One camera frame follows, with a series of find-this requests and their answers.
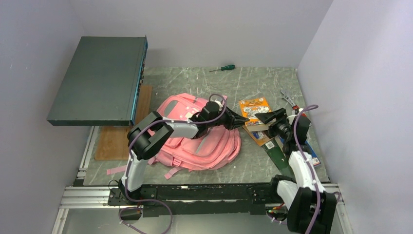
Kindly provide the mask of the orange comic book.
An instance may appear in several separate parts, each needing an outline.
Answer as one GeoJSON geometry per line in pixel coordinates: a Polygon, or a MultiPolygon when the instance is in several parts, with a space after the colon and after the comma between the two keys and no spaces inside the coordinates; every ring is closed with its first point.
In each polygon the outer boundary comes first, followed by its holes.
{"type": "Polygon", "coordinates": [[[255,116],[256,114],[271,112],[266,98],[260,97],[250,100],[241,100],[239,101],[239,106],[242,116],[249,119],[249,121],[245,123],[245,128],[248,131],[257,132],[268,130],[268,126],[255,116]]]}

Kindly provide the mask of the pink student backpack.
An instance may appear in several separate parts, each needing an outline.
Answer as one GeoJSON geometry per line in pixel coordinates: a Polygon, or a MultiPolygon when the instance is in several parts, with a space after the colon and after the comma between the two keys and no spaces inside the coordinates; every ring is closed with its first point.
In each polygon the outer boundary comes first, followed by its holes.
{"type": "MultiPolygon", "coordinates": [[[[217,100],[226,100],[226,96],[217,96],[217,100]]],[[[208,101],[187,93],[181,93],[167,98],[156,110],[160,115],[171,119],[186,119],[208,101]]],[[[176,172],[187,169],[189,171],[216,170],[230,163],[239,153],[241,137],[238,131],[227,131],[219,127],[198,140],[185,138],[169,139],[159,154],[152,158],[148,165],[159,162],[170,167],[165,178],[171,178],[176,172]]],[[[108,174],[125,172],[126,165],[109,169],[108,174]]]]}

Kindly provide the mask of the blue cover book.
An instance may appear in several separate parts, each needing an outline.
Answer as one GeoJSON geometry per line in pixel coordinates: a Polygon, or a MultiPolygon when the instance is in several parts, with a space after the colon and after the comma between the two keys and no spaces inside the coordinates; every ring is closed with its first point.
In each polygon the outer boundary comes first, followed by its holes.
{"type": "MultiPolygon", "coordinates": [[[[283,148],[283,143],[284,143],[284,139],[282,139],[280,136],[276,136],[275,140],[278,144],[278,146],[281,148],[283,148]]],[[[311,147],[311,145],[309,144],[308,141],[305,141],[305,146],[308,148],[308,152],[311,154],[312,156],[312,163],[314,167],[317,167],[319,165],[321,165],[321,161],[319,160],[317,154],[315,153],[315,151],[313,150],[313,148],[311,147]]]]}

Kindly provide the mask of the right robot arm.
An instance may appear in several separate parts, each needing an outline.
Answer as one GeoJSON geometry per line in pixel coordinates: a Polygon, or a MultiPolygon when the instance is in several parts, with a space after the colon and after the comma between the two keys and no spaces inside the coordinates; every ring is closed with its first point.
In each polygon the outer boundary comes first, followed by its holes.
{"type": "Polygon", "coordinates": [[[257,113],[262,123],[268,124],[269,137],[284,140],[282,151],[294,173],[294,178],[277,175],[268,189],[274,202],[283,201],[286,206],[288,230],[299,234],[328,234],[331,231],[337,198],[328,193],[315,171],[312,155],[306,146],[311,121],[299,112],[289,121],[286,110],[257,113]]]}

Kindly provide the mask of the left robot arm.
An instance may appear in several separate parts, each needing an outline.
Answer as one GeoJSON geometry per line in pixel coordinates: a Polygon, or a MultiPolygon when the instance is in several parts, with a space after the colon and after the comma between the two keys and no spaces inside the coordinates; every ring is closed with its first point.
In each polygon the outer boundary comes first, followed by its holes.
{"type": "Polygon", "coordinates": [[[118,183],[121,199],[129,205],[139,200],[146,166],[169,139],[198,140],[221,126],[233,131],[248,121],[248,118],[229,109],[225,100],[210,100],[186,119],[171,119],[157,111],[151,112],[127,134],[128,163],[118,183]]]}

